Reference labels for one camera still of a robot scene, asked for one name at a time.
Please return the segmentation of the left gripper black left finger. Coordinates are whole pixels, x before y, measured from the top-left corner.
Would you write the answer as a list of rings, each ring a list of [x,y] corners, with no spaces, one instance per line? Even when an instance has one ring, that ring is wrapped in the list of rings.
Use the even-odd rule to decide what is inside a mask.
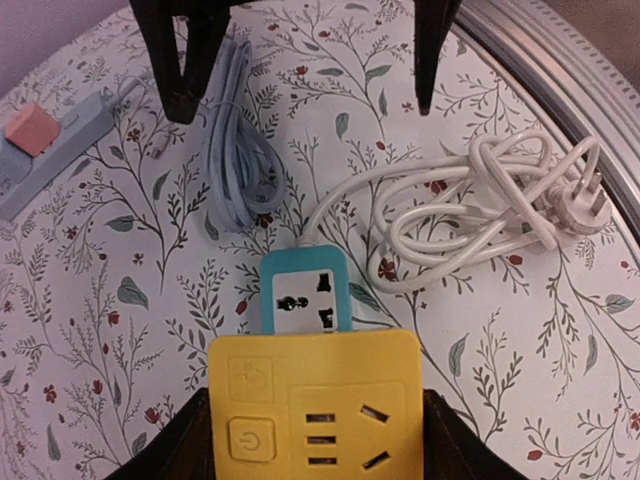
[[[200,388],[164,429],[106,480],[214,480],[209,393]]]

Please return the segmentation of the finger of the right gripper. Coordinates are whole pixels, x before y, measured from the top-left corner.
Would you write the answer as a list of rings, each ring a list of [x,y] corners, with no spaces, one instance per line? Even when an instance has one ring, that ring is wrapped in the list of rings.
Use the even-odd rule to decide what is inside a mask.
[[[131,0],[166,118],[193,122],[231,18],[231,1]]]
[[[461,0],[414,1],[415,92],[422,116],[429,114],[439,56]]]

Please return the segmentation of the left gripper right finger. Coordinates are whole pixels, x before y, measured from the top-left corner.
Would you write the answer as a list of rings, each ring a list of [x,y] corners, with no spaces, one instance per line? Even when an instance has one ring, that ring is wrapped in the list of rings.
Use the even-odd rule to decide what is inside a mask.
[[[427,480],[526,480],[432,389],[423,391],[423,457]]]

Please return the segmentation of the yellow cube socket adapter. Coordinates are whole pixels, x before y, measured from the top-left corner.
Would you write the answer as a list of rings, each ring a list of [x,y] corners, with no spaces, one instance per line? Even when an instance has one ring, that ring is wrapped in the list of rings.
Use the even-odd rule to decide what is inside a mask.
[[[217,478],[423,477],[414,333],[226,336],[208,360]]]

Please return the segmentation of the grey-blue power strip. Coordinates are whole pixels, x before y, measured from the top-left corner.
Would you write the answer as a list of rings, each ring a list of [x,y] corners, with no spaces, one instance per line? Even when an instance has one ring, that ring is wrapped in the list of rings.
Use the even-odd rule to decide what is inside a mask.
[[[80,101],[61,120],[61,132],[52,145],[33,158],[29,175],[6,195],[1,195],[1,219],[12,221],[55,177],[90,146],[115,127],[115,107],[144,82],[136,78],[120,92],[107,89]]]

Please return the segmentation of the pink plug adapter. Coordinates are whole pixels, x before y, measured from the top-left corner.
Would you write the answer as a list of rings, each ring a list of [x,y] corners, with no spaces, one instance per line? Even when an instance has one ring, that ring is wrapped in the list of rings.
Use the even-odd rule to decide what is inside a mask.
[[[6,124],[4,136],[26,154],[37,157],[52,145],[60,131],[59,121],[32,102]]]

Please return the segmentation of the light blue plug adapter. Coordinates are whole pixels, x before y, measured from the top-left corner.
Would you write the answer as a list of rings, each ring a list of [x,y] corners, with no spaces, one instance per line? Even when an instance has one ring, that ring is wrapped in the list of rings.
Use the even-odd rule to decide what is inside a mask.
[[[1,136],[0,161],[0,189],[4,196],[29,175],[33,158]]]

